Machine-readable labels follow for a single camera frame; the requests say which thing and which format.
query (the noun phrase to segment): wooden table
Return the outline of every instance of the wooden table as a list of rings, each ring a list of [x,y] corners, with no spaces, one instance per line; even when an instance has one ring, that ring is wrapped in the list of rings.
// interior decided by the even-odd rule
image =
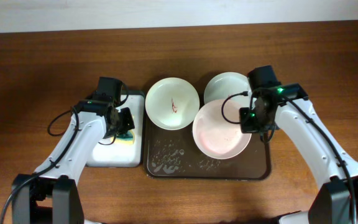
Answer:
[[[358,161],[358,21],[0,34],[0,212],[15,176],[32,173],[59,141],[47,134],[49,122],[91,93],[98,77],[145,92],[163,77],[180,77],[202,93],[221,72],[267,64],[282,83],[303,86]],[[151,179],[142,166],[85,168],[78,184],[85,217],[217,223],[309,209],[318,190],[283,131],[271,151],[273,171],[261,182]]]

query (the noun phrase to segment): dark brown tray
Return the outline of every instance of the dark brown tray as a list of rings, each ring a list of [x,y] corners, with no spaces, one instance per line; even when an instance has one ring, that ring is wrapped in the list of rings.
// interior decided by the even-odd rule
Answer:
[[[151,177],[263,180],[272,171],[269,144],[253,134],[248,146],[231,159],[203,154],[189,126],[168,131],[146,118],[143,166]]]

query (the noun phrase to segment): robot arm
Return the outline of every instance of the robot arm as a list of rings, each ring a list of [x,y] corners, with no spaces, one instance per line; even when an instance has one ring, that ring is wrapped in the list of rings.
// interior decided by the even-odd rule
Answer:
[[[285,215],[279,224],[358,222],[358,162],[326,129],[306,92],[299,84],[282,85],[271,66],[256,68],[248,77],[250,101],[257,100],[255,108],[250,105],[240,109],[241,131],[283,129],[311,169],[319,188],[308,212]]]
[[[92,223],[84,219],[76,185],[102,138],[134,128],[129,108],[121,108],[120,112],[116,109],[126,101],[121,102],[123,85],[114,78],[101,77],[98,89],[74,106],[75,114],[51,155],[34,174],[15,178],[0,223],[11,200],[13,223]],[[52,198],[51,208],[37,205],[46,197]]]
[[[69,150],[57,164],[58,168],[52,169],[40,177],[58,179],[60,176],[65,175],[69,179],[75,180],[75,183],[78,185],[82,170],[93,148],[106,134],[104,116],[98,116],[96,113],[80,112],[78,113],[78,118],[80,120],[78,134]],[[65,134],[51,155],[36,168],[35,172],[46,169],[50,165],[50,161],[54,161],[63,152],[74,133],[75,125],[76,121],[73,115]]]
[[[334,139],[331,133],[318,118],[310,100],[297,99],[296,103],[314,122],[328,135],[347,164],[351,177],[358,176],[356,162]],[[345,173],[337,164],[337,159],[331,147],[319,132],[291,104],[279,106],[275,114],[275,123],[295,144],[300,154],[309,166],[318,188],[331,181],[336,176],[345,179]]]

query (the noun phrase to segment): black cable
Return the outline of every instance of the black cable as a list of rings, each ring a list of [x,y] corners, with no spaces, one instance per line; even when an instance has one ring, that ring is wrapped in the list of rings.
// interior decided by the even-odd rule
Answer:
[[[62,133],[60,133],[60,134],[54,134],[54,133],[50,132],[50,128],[52,127],[52,124],[53,124],[55,121],[57,121],[57,119],[61,118],[63,115],[68,114],[68,113],[70,113],[70,112],[71,112],[71,110],[65,111],[64,113],[62,113],[61,115],[57,116],[55,119],[53,119],[53,120],[50,122],[50,124],[48,125],[48,128],[47,128],[48,134],[49,134],[50,136],[56,137],[56,136],[62,136],[62,135],[65,134],[65,131],[62,132]]]
[[[352,177],[349,174],[349,171],[346,167],[345,162],[342,160],[342,157],[339,155],[338,151],[336,150],[333,142],[330,140],[330,138],[327,136],[327,134],[313,121],[313,119],[311,119],[296,103],[294,103],[291,99],[289,99],[286,96],[281,96],[284,100],[290,102],[301,114],[302,116],[304,116],[306,118],[306,120],[313,125],[314,128],[316,128],[316,130],[323,136],[323,138],[325,138],[325,140],[327,141],[327,143],[329,144],[329,146],[331,147],[331,149],[333,150],[336,159],[339,162],[339,165],[342,167],[346,179],[347,179],[347,184],[349,185],[349,190],[351,192],[351,213],[352,213],[352,224],[356,224],[357,223],[357,207],[356,207],[356,194],[354,192],[354,186],[353,186],[353,180]]]
[[[41,175],[47,173],[48,171],[52,170],[59,162],[60,160],[63,158],[63,156],[66,154],[66,152],[68,151],[68,149],[70,148],[71,144],[73,144],[73,141],[78,133],[78,129],[80,127],[80,119],[78,118],[78,113],[77,111],[75,110],[74,107],[71,108],[74,115],[75,115],[75,121],[76,121],[76,124],[75,124],[75,129],[74,129],[74,133],[73,135],[71,136],[69,142],[67,143],[66,147],[64,148],[63,152],[59,155],[59,157],[53,162],[53,161],[50,161],[51,164],[44,170],[41,170],[40,172],[36,173],[36,174],[32,174],[26,181],[24,181],[23,183],[21,183],[19,186],[17,186],[10,194],[10,196],[7,198],[6,202],[5,202],[5,205],[2,209],[2,212],[1,212],[1,216],[0,216],[0,224],[3,224],[4,223],[4,219],[5,219],[5,214],[6,214],[6,211],[9,207],[9,204],[12,202],[13,198],[16,197],[16,195],[19,193],[19,191],[24,187],[26,186],[28,183],[32,182],[33,180],[35,180],[36,178],[40,177]]]
[[[228,120],[225,115],[224,115],[224,112],[223,112],[223,108],[224,108],[224,105],[227,103],[227,101],[229,101],[231,98],[235,97],[235,96],[248,96],[248,92],[247,91],[243,91],[242,93],[237,93],[237,94],[234,94],[234,95],[231,95],[229,97],[227,97],[224,101],[223,101],[223,104],[222,104],[222,108],[221,108],[221,112],[222,112],[222,116],[223,116],[223,119],[231,124],[241,124],[240,121],[238,122],[234,122],[234,121],[230,121]]]
[[[122,85],[124,86],[125,88],[125,91],[127,92],[127,97],[125,97],[125,100],[122,100],[120,104],[118,104],[116,107],[118,106],[122,106],[127,100],[128,100],[128,97],[129,97],[129,91],[128,91],[128,86],[125,85],[125,83],[123,82]]]
[[[255,98],[255,94],[256,93],[253,91],[251,94],[251,97],[249,98],[249,109],[248,109],[248,113],[245,116],[244,120],[242,120],[243,123],[247,122],[252,114],[252,100]]]
[[[270,132],[270,135],[269,137],[267,138],[267,140],[265,140],[264,138],[264,133],[259,133],[260,134],[260,140],[263,142],[263,143],[269,143],[270,140],[272,140],[273,136],[274,136],[274,132],[276,130],[276,127],[277,125],[276,124],[272,124],[271,125],[273,128],[272,128],[272,131]]]
[[[115,141],[116,141],[116,138],[117,138],[117,134],[114,135],[114,139],[112,140],[112,142],[110,142],[109,144],[103,144],[103,143],[100,143],[98,142],[99,144],[102,144],[104,146],[109,146],[109,145],[112,145]]]

